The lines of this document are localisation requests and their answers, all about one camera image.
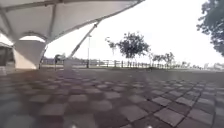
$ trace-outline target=canopy support pole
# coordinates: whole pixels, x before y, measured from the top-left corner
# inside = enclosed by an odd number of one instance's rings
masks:
[[[89,30],[88,33],[86,33],[86,35],[82,38],[82,40],[76,45],[75,49],[71,52],[70,56],[68,58],[72,58],[73,55],[78,51],[78,49],[80,48],[80,46],[82,45],[82,43],[85,41],[85,39],[91,34],[91,32],[99,25],[99,23],[101,22],[98,21],[96,24],[93,25],[93,27]]]

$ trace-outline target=white fabric roof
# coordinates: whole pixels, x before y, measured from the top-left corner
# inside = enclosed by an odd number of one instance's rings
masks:
[[[52,41],[143,0],[0,0],[0,30],[18,40],[38,35]]]

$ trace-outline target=metal pole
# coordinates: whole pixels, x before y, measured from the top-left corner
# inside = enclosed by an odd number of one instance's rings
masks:
[[[90,35],[90,33],[97,27],[97,25],[99,25],[99,23],[101,22],[98,21],[95,25],[93,25],[93,27],[89,30],[89,32],[82,38],[82,40],[78,43],[78,45],[75,47],[75,49],[72,51],[72,53],[70,54],[70,56],[68,58],[72,58],[72,56],[78,51],[79,47],[81,46],[81,44],[84,42],[84,40]]]
[[[89,44],[88,44],[88,53],[87,53],[87,65],[86,65],[86,68],[89,68],[89,47],[90,47],[90,38],[91,38],[92,36],[91,35],[89,35]]]

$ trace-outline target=checkered paving tile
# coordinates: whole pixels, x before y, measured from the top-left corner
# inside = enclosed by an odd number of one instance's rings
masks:
[[[154,72],[49,69],[0,77],[0,127],[224,127],[224,81]]]

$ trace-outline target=distant building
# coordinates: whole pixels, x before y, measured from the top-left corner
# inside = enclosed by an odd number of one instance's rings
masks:
[[[12,47],[0,42],[0,66],[6,66],[9,61],[14,61]]]

